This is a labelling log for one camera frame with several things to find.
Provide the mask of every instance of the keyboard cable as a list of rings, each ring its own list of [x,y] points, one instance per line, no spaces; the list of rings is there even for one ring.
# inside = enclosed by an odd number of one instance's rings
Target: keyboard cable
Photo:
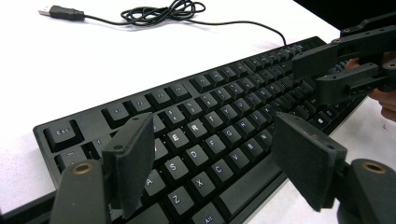
[[[38,10],[38,13],[43,16],[50,16],[55,19],[67,21],[84,21],[87,18],[118,26],[134,25],[150,27],[165,20],[188,21],[191,23],[213,26],[247,23],[258,25],[277,33],[286,46],[286,39],[278,30],[255,21],[203,22],[191,20],[196,13],[204,12],[205,10],[206,7],[203,3],[192,2],[191,0],[175,0],[169,7],[136,7],[134,9],[122,11],[120,15],[125,19],[125,21],[122,22],[107,21],[94,16],[85,15],[83,11],[59,6],[45,7],[44,9]]]

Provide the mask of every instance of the keyboard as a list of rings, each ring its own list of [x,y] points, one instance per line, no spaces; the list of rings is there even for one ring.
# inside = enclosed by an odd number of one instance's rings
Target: keyboard
[[[330,133],[361,101],[317,105],[315,87],[292,79],[291,58],[323,44],[314,36],[36,126],[55,187],[70,164],[99,160],[129,118],[152,112],[152,171],[134,215],[111,209],[112,221],[242,223],[286,179],[271,156],[276,112]]]

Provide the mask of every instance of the hand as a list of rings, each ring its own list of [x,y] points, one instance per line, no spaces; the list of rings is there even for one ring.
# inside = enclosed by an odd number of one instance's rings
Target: hand
[[[396,58],[396,51],[385,52],[382,63]],[[346,70],[359,66],[359,59],[352,59],[346,63]],[[382,92],[375,89],[369,97],[377,100],[382,106],[381,114],[384,118],[396,122],[396,91]]]

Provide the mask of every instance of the white table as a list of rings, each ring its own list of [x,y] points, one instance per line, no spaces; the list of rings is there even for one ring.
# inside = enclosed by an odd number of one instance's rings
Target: white table
[[[166,22],[138,29],[97,21],[40,16],[46,4],[73,7],[120,21],[128,8],[165,7],[170,1],[2,1],[0,7],[0,209],[3,213],[54,191],[33,128],[78,111],[209,68],[282,46],[278,35],[238,24],[202,26]],[[292,43],[339,32],[293,1],[206,1],[198,21],[249,20],[269,25]],[[362,157],[396,168],[395,123],[368,99],[332,135]],[[290,182],[249,223],[335,223],[335,211],[313,212]]]

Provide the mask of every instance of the spacebar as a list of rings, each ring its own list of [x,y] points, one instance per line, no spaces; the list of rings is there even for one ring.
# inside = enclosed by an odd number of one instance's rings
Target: spacebar
[[[216,199],[216,205],[231,221],[281,173],[272,155],[259,162]]]

